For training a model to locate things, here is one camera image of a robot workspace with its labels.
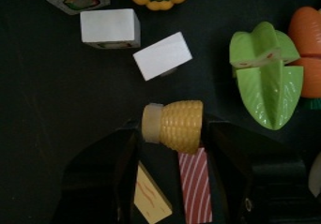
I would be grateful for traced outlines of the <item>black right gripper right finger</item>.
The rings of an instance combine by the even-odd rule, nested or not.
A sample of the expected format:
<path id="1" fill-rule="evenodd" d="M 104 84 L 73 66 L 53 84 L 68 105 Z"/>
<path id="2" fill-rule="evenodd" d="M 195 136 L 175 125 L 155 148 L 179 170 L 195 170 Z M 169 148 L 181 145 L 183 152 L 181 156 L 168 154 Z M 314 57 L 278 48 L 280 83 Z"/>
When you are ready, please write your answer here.
<path id="1" fill-rule="evenodd" d="M 227 224 L 321 224 L 303 160 L 287 145 L 209 115 L 201 139 Z"/>

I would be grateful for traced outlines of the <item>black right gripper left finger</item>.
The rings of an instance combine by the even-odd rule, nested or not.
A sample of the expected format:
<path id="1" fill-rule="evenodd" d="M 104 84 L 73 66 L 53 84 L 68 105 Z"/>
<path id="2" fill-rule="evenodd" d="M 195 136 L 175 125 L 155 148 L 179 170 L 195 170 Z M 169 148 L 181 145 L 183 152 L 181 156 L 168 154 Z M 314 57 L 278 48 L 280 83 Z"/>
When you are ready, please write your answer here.
<path id="1" fill-rule="evenodd" d="M 140 141 L 129 120 L 76 155 L 49 224 L 131 224 Z"/>

